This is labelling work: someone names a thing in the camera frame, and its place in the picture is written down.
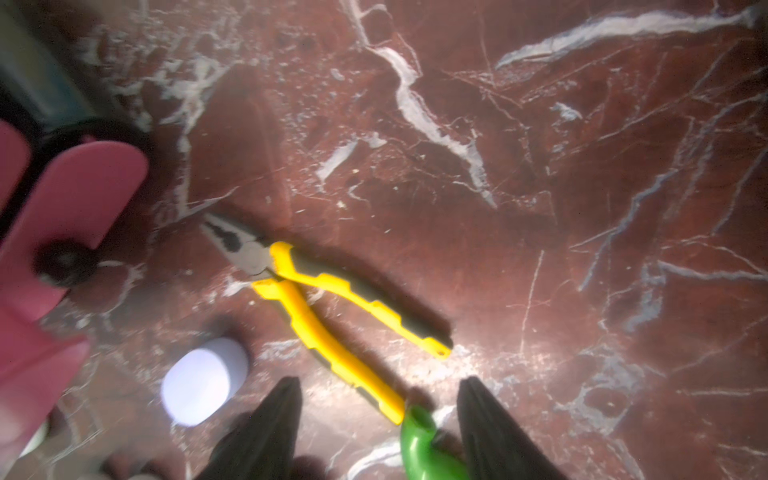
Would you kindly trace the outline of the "black drawer cabinet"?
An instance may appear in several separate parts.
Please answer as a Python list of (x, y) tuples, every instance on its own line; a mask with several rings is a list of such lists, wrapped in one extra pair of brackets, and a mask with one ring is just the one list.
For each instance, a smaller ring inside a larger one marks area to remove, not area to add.
[(148, 135), (32, 1), (1, 3), (1, 115), (41, 157), (87, 139), (150, 151)]

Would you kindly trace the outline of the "purple round earphone case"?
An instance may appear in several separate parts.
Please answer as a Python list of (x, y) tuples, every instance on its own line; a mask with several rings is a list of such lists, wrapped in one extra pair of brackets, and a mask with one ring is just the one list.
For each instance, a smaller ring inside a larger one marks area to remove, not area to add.
[(221, 337), (189, 351), (166, 373), (161, 401), (170, 418), (194, 427), (211, 417), (245, 383), (250, 357), (240, 342)]

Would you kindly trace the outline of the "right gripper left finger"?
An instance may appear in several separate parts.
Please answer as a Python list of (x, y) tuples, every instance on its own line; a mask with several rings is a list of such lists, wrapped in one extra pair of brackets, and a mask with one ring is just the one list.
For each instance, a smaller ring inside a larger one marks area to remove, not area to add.
[(287, 479), (302, 412), (300, 380), (284, 377), (242, 425), (219, 442), (199, 479)]

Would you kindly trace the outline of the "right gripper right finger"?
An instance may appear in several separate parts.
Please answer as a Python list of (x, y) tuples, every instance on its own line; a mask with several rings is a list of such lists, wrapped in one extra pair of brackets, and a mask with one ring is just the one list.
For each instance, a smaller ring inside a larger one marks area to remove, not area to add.
[(471, 479), (564, 479), (556, 467), (475, 376), (459, 383), (457, 412)]

